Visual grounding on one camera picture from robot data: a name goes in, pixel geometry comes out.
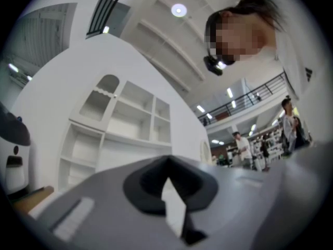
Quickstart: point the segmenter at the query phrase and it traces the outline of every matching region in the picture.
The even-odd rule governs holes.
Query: wooden surface
[[[31,209],[53,193],[53,191],[54,188],[52,186],[44,187],[41,190],[28,194],[26,197],[14,202],[13,207],[22,213],[28,214]]]

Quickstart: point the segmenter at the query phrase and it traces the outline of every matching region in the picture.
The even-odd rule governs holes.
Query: man
[[[245,169],[251,169],[252,167],[252,154],[251,147],[248,139],[245,137],[241,137],[238,131],[233,133],[233,136],[236,140],[236,144],[238,147],[238,152],[240,154],[240,160],[242,162],[242,166]]]
[[[292,104],[289,96],[283,99],[281,105],[286,113],[283,119],[284,135],[289,144],[288,150],[292,153],[296,149],[307,146],[309,142],[305,138],[300,119],[292,113]]]

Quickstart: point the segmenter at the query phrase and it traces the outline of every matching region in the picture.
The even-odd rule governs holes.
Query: ceiling light
[[[202,112],[202,113],[204,113],[204,109],[202,108],[202,106],[197,106],[197,108]]]
[[[227,89],[227,93],[228,93],[230,98],[233,98],[233,93],[232,93],[230,88]]]
[[[18,69],[17,67],[15,67],[15,66],[14,66],[13,64],[11,64],[11,63],[8,64],[8,67],[9,67],[11,70],[15,71],[15,72],[19,72],[19,69]]]
[[[103,33],[108,33],[108,32],[109,32],[109,29],[110,29],[110,28],[109,28],[108,26],[105,26],[105,27],[104,27],[104,30],[103,30]]]
[[[186,15],[187,8],[183,4],[175,4],[171,7],[171,13],[172,15],[181,18]]]
[[[219,61],[219,63],[217,64],[216,67],[217,67],[218,69],[221,69],[221,70],[222,70],[222,69],[225,69],[226,66],[227,66],[227,65],[224,64],[222,61]]]

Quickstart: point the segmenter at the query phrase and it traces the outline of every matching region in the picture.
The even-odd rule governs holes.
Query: fluorescent light
[[[217,64],[216,67],[217,67],[218,69],[221,69],[221,70],[222,70],[222,69],[225,69],[226,66],[227,66],[227,65],[224,64],[222,61],[219,61],[219,63]]]
[[[105,27],[104,27],[104,30],[103,30],[103,33],[108,33],[108,32],[109,32],[109,29],[110,29],[110,28],[109,28],[108,26],[105,26]]]
[[[17,67],[15,67],[15,66],[14,66],[13,64],[11,64],[11,63],[8,64],[8,67],[9,67],[11,70],[15,71],[15,72],[19,72],[19,69],[18,69]]]
[[[202,106],[197,106],[197,108],[202,112],[202,113],[204,113],[204,109],[202,108]]]
[[[232,93],[230,88],[227,89],[227,93],[228,93],[230,98],[233,98],[233,93]]]
[[[183,4],[175,4],[171,7],[171,13],[175,17],[183,17],[187,13],[187,8]]]

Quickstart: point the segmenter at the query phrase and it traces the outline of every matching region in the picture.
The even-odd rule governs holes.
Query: black railing
[[[117,2],[118,0],[99,0],[87,35],[97,35],[103,32],[106,22]]]
[[[199,120],[204,126],[207,126],[254,106],[260,101],[282,90],[285,87],[285,79],[286,75],[282,72],[280,75],[274,77],[251,92],[242,95],[234,101],[226,103],[225,105],[220,106],[208,113],[205,113],[199,117]]]

